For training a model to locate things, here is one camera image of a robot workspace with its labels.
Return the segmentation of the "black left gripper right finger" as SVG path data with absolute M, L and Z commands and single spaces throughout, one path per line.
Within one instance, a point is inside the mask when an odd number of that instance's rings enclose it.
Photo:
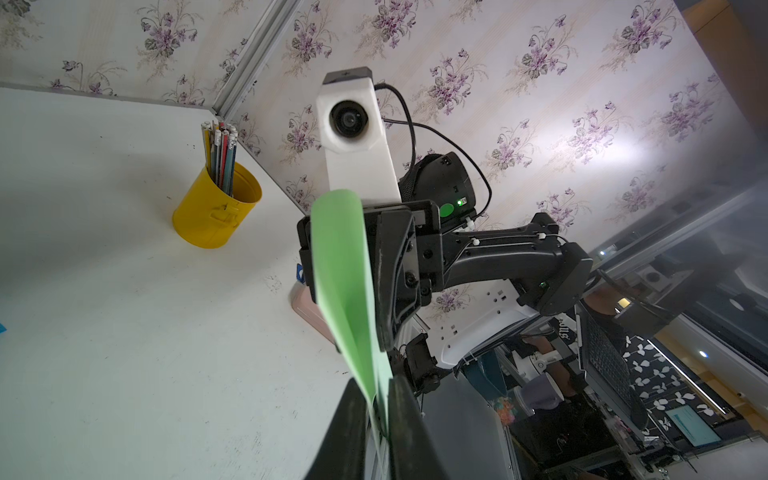
M 410 385 L 402 375 L 394 376 L 389 384 L 388 434 L 391 479 L 448 479 Z

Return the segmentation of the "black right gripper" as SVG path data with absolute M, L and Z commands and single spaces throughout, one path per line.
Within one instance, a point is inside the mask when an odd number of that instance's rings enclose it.
M 432 201 L 366 207 L 363 210 L 375 297 L 375 331 L 379 350 L 396 348 L 401 326 L 442 281 L 442 236 L 438 209 Z M 310 217 L 297 223 L 299 263 L 316 301 L 311 253 Z

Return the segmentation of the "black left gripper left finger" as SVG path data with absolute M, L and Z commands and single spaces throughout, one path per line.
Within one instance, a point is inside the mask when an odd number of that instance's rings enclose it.
M 366 399 L 354 378 L 342 394 L 305 480 L 361 480 L 365 476 Z

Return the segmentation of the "green paper sheet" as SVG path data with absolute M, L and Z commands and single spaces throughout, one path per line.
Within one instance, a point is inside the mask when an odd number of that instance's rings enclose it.
M 364 396 L 370 419 L 388 436 L 393 375 L 376 334 L 363 206 L 355 192 L 333 190 L 315 201 L 310 251 L 316 303 Z

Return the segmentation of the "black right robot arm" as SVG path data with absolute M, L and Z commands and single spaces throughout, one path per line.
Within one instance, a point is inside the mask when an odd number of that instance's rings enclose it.
M 379 207 L 328 193 L 297 225 L 304 282 L 368 400 L 387 392 L 384 357 L 434 294 L 505 280 L 519 305 L 553 316 L 576 302 L 592 265 L 546 213 L 518 228 L 465 231 L 475 195 L 454 153 L 418 160 L 399 187 L 401 202 Z

